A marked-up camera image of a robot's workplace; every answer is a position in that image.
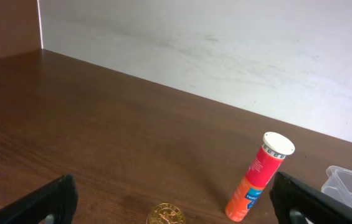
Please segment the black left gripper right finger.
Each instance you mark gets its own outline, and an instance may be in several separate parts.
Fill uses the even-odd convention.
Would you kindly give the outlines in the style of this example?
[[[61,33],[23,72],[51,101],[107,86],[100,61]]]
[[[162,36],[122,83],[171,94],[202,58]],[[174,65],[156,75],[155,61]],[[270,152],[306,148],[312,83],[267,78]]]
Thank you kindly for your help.
[[[352,224],[352,208],[285,172],[275,174],[270,199],[279,224]]]

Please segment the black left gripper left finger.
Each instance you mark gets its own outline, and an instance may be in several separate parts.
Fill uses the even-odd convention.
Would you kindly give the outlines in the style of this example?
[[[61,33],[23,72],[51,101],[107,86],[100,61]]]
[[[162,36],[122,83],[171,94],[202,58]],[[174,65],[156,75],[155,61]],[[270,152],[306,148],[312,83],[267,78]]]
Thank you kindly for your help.
[[[49,215],[54,223],[71,224],[77,203],[74,178],[65,174],[0,209],[0,224],[40,223]]]

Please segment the orange effervescent tablet tube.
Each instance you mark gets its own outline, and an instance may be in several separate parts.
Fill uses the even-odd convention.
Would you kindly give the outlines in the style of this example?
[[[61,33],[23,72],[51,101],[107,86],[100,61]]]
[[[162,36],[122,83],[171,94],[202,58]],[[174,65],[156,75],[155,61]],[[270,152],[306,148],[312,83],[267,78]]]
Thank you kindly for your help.
[[[242,221],[285,158],[295,152],[291,140],[275,132],[263,135],[263,144],[225,207],[234,222]]]

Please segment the small gold-lidded jar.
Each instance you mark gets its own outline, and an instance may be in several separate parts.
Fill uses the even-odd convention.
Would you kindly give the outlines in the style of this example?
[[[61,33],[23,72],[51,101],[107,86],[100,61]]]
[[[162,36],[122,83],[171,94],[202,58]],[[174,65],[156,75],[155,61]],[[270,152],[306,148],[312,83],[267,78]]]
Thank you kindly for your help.
[[[146,224],[186,224],[186,218],[177,206],[161,203],[150,211]]]

